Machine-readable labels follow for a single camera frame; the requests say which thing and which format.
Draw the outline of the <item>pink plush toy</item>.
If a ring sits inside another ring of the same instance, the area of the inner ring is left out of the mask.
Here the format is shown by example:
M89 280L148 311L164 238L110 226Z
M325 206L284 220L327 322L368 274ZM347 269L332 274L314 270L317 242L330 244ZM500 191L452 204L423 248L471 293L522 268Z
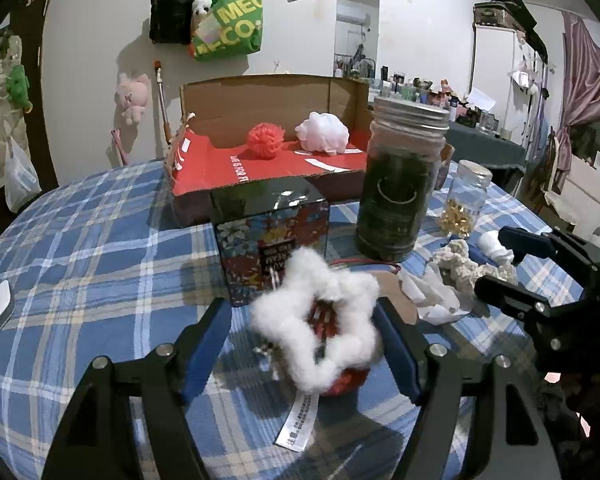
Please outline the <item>pink plush toy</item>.
M128 126L137 126L150 101L149 77L146 74L129 77L126 73L122 73L116 95L124 122Z

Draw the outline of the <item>white foam piece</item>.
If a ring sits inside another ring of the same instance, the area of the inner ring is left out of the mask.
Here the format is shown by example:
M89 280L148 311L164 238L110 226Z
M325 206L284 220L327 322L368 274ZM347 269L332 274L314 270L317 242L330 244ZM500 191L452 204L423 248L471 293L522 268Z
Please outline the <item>white foam piece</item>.
M505 266L514 260L514 252L506 248L498 239L498 231L482 233L478 238L478 248L486 258L495 262L498 266Z

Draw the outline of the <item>orange handled brush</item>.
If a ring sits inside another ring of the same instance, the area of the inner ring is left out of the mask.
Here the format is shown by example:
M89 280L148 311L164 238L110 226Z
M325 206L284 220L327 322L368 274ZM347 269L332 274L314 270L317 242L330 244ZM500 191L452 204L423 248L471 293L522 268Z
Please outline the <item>orange handled brush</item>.
M154 61L154 71L156 77L156 84L158 88L158 101L160 107L161 121L164 138L166 139L166 144L171 144L172 132L171 126L169 122L168 113L166 112L166 96L164 95L164 85L163 85L163 76L162 76L162 65L159 60Z

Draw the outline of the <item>beige knitted scrunchie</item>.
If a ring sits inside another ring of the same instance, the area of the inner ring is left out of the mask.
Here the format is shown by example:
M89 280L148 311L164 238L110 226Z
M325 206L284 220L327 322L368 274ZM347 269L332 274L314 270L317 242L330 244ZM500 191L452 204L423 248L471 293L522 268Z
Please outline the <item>beige knitted scrunchie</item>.
M432 254L430 262L448 272L453 286L466 294L473 292L478 279L484 276L517 285L514 253L502 247L494 252L494 256L494 264L475 262L469 257L469 245L464 240L451 240Z

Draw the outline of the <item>white wardrobe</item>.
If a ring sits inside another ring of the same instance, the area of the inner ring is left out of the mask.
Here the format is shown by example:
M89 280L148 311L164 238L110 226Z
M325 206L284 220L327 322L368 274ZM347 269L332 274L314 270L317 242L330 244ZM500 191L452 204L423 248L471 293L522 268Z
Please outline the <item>white wardrobe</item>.
M529 151L538 138L548 91L548 53L522 0L478 2L469 103L495 133Z

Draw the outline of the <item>white fluffy red pouch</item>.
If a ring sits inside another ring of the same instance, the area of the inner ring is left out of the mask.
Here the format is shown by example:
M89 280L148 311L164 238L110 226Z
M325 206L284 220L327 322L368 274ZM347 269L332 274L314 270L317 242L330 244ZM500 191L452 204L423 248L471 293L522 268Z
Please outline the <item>white fluffy red pouch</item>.
M282 284L253 300L250 324L279 350L298 390L338 396L380 358L379 294L375 275L334 268L300 247L286 261Z

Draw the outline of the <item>red mesh bath pouf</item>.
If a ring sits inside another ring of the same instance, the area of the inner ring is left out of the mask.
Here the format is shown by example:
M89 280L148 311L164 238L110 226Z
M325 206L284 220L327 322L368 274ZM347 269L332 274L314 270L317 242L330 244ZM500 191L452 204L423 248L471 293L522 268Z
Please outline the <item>red mesh bath pouf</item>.
M249 151L258 159L273 159L283 147L285 130L270 122L261 122L247 134Z

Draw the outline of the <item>red cardboard box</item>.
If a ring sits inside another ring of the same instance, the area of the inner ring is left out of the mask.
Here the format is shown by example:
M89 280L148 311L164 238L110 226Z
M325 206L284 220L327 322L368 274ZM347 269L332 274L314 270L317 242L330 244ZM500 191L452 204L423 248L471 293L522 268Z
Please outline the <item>red cardboard box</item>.
M365 82L281 74L181 88L182 124L164 161L175 220L206 223L217 188L302 177L331 203L357 200L370 140Z

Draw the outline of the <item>dark green covered table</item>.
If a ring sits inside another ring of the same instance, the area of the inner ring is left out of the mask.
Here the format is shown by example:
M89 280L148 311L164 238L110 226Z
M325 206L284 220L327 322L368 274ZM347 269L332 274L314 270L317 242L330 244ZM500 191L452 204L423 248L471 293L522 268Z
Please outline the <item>dark green covered table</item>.
M454 148L453 162L471 160L492 172L492 182L512 188L526 171L526 153L513 142L451 122L445 139Z

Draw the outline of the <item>blue plaid tablecloth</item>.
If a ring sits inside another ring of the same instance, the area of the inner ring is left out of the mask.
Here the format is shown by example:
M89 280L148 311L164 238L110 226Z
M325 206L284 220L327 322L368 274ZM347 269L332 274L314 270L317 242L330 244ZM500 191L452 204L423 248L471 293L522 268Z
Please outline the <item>blue plaid tablecloth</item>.
M160 162L49 192L0 236L0 284L14 310L0 330L0 455L42 474L74 388L96 356L127 361L175 339L225 294L211 226L181 228ZM387 479L417 418L386 363L352 396L325 399L308 448L275 441L294 387L271 374L248 315L235 310L204 393L187 413L218 479Z

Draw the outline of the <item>dark glass jar metal lid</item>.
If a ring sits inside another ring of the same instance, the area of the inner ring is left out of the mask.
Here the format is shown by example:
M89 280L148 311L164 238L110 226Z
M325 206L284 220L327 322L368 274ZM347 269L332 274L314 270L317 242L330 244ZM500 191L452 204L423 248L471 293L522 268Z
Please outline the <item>dark glass jar metal lid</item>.
M400 262L412 251L448 129L449 113L443 108L375 99L355 231L363 255Z

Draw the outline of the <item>green plush on door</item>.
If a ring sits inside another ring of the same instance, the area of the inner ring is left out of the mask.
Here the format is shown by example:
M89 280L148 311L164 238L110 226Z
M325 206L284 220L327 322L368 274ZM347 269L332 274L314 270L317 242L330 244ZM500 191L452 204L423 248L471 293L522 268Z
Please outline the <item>green plush on door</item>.
M21 64L15 65L7 77L6 91L14 107L23 110L24 114L29 114L33 108L29 100L29 88L29 79L24 67Z

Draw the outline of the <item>pink curtain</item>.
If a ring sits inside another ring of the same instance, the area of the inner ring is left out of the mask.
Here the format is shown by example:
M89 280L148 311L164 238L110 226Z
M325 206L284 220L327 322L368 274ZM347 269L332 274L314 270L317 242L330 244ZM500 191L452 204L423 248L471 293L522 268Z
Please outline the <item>pink curtain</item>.
M553 190L560 193L572 161L571 129L600 120L600 46L580 16L564 12L565 71Z

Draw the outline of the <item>white tissue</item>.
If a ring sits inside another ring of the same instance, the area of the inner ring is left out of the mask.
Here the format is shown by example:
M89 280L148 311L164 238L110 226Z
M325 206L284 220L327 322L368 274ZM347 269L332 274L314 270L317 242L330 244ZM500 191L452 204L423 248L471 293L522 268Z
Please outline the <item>white tissue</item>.
M439 268L428 263L424 274L402 268L398 277L401 290L415 305L419 321L439 326L464 318L475 307L475 297L445 284Z

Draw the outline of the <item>black backpack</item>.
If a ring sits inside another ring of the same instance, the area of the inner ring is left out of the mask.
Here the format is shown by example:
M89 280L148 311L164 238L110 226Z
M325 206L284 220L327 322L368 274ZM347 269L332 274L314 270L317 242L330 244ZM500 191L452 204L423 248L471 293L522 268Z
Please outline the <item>black backpack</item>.
M149 39L154 44L184 44L192 38L194 0L150 0Z

